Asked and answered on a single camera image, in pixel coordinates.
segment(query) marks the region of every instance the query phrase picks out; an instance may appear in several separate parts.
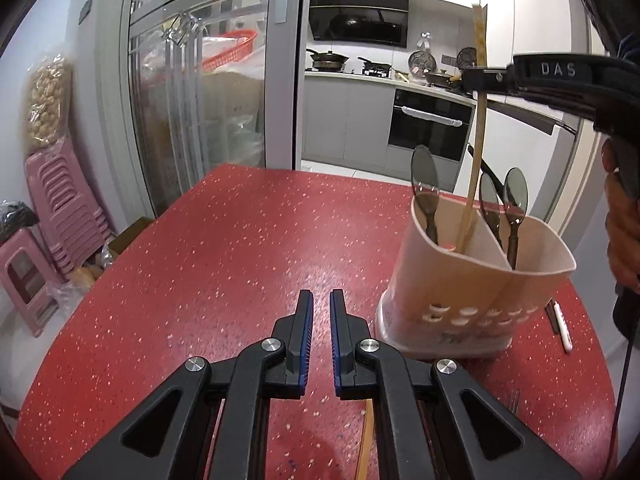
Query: white countertop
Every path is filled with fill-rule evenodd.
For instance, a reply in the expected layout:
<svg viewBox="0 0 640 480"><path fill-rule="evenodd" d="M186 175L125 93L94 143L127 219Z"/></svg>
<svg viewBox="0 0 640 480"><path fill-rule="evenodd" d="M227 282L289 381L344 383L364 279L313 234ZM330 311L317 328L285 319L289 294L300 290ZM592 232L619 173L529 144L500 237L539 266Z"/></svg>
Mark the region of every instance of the white countertop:
<svg viewBox="0 0 640 480"><path fill-rule="evenodd" d="M369 75L360 75L360 74L344 74L341 72L305 72L305 77L329 77L329 78L336 78L336 79L364 81L372 84L393 85L398 88L403 88L405 90L410 90L412 92L418 92L421 94L433 95L434 97L439 97L441 99L446 99L448 101L454 101L463 105L468 105L472 107L476 106L475 99L464 97L462 95L455 94L453 92L447 92L446 90L441 88L422 86L416 83L405 83L403 81L398 81L392 78L373 77Z"/></svg>

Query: stacked pink stool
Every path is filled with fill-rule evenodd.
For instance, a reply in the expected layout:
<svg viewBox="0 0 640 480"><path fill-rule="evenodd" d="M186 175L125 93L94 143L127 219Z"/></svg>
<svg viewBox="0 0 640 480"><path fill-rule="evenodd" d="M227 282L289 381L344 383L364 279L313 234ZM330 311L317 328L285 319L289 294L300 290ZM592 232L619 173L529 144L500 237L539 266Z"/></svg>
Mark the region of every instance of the stacked pink stool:
<svg viewBox="0 0 640 480"><path fill-rule="evenodd" d="M68 276L107 241L109 225L68 137L31 155L24 167L42 237Z"/></svg>

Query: speckled red table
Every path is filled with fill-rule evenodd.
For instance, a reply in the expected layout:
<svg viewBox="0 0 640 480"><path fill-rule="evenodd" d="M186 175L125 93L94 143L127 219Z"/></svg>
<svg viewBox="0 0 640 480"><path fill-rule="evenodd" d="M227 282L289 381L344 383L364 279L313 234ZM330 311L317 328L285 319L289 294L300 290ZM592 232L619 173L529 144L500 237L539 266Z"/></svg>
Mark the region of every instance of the speckled red table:
<svg viewBox="0 0 640 480"><path fill-rule="evenodd" d="M20 413L18 445L54 480L185 359L232 357L315 296L310 378L302 402L274 401L267 478L354 477L363 402L334 394L328 295L372 319L410 202L394 184L223 166L144 231L98 280L58 335ZM556 295L575 350L540 313L510 350L468 369L518 416L596 479L614 409L609 374L582 303ZM377 470L370 468L370 478Z"/></svg>

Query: bag of peanuts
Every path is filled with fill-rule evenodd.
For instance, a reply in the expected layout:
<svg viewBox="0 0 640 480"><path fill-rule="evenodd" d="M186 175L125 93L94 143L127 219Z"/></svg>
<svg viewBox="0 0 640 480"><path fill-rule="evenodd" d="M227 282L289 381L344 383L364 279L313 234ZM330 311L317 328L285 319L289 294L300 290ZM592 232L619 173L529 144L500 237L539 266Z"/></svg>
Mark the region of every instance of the bag of peanuts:
<svg viewBox="0 0 640 480"><path fill-rule="evenodd" d="M48 148L66 134L71 97L71 64L62 54L33 66L26 84L26 155Z"/></svg>

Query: metal screw cap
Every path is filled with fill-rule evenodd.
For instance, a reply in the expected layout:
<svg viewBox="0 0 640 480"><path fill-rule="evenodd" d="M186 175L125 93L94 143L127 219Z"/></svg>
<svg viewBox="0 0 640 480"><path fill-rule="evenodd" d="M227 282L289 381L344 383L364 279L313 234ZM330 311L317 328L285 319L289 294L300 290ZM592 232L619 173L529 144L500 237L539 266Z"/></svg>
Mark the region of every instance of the metal screw cap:
<svg viewBox="0 0 640 480"><path fill-rule="evenodd" d="M280 342L279 339L276 339L274 337L268 337L267 339L263 340L260 346L262 347L263 350L267 352L275 352L278 348L282 346L282 343Z"/></svg>
<svg viewBox="0 0 640 480"><path fill-rule="evenodd" d="M184 367L190 372L199 372L206 365L206 362L202 357L189 357L185 362Z"/></svg>
<svg viewBox="0 0 640 480"><path fill-rule="evenodd" d="M360 342L360 350L363 352L375 352L380 348L380 343L375 339L363 339Z"/></svg>
<svg viewBox="0 0 640 480"><path fill-rule="evenodd" d="M458 365L451 359L440 359L440 361L436 363L436 368L441 374L449 375L458 369Z"/></svg>

